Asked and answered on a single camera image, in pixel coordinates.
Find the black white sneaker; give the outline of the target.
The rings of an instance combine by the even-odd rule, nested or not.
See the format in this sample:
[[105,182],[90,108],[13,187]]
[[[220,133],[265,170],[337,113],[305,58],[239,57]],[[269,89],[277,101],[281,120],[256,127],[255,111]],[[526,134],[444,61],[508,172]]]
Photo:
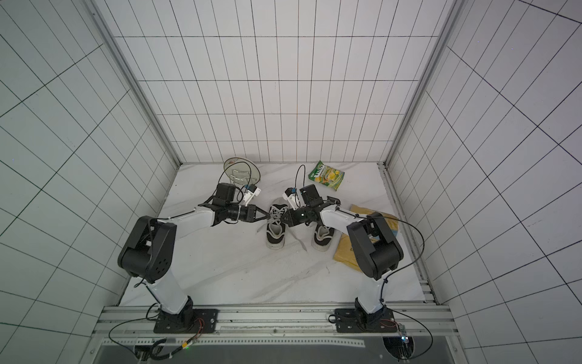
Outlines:
[[266,229],[266,246],[271,250],[280,250],[284,247],[286,237],[291,236],[292,241],[298,242],[302,249],[306,251],[306,244],[297,236],[298,229],[289,227],[281,219],[285,212],[289,210],[289,204],[283,197],[279,197],[271,203],[268,209],[270,215],[266,224],[257,231]]
[[312,247],[321,252],[327,251],[331,245],[334,234],[334,228],[317,224],[313,236]]

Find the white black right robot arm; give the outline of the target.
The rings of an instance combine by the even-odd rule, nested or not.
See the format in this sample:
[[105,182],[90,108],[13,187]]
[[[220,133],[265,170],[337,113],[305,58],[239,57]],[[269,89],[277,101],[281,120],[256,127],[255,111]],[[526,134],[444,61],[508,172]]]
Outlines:
[[390,221],[398,222],[398,218],[380,212],[350,212],[340,206],[337,198],[321,197],[313,184],[299,190],[290,187],[282,197],[290,205],[281,217],[286,226],[316,223],[349,237],[359,269],[372,280],[356,297],[355,310],[365,323],[379,320],[385,311],[384,276],[396,271],[404,259],[404,250],[389,225]]

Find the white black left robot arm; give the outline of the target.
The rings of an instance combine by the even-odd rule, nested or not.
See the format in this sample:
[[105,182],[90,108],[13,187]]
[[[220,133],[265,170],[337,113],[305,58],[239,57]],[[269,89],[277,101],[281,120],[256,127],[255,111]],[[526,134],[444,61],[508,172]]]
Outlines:
[[164,314],[181,318],[192,312],[187,296],[171,271],[177,240],[198,230],[215,227],[223,221],[255,223],[269,218],[263,209],[251,204],[261,190],[254,184],[245,187],[240,200],[237,187],[219,183],[204,203],[190,212],[170,218],[140,217],[118,256],[118,266],[139,278],[160,304]]

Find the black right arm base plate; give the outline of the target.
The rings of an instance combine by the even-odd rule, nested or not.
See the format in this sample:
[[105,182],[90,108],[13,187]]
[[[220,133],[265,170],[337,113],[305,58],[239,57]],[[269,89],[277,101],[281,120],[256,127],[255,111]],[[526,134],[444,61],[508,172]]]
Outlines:
[[336,309],[328,321],[336,326],[338,333],[396,333],[397,323],[393,311],[381,308],[369,314],[364,309]]

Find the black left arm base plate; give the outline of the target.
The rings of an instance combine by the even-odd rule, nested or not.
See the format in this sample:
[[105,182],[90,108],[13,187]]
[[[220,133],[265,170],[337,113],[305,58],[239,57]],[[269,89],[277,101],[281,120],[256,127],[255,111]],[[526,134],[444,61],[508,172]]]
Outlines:
[[219,312],[218,309],[185,308],[180,314],[171,315],[162,310],[153,332],[160,335],[211,334],[215,332]]

